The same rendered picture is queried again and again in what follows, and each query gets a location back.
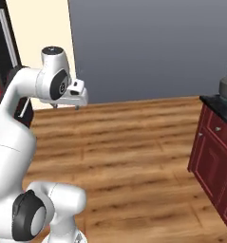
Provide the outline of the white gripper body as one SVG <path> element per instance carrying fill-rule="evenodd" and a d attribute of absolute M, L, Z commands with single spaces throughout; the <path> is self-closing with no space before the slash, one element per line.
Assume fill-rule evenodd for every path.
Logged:
<path fill-rule="evenodd" d="M 79 95 L 71 95 L 66 92 L 60 99 L 56 101 L 41 99 L 40 102 L 50 104 L 86 106 L 88 103 L 88 94 L 86 88 L 84 87 L 83 91 Z"/>

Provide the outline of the dark red cupboard run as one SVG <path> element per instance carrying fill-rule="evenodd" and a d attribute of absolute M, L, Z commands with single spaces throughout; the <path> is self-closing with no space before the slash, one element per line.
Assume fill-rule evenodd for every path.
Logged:
<path fill-rule="evenodd" d="M 202 108 L 187 170 L 227 227 L 227 103 L 219 95 L 199 99 Z"/>

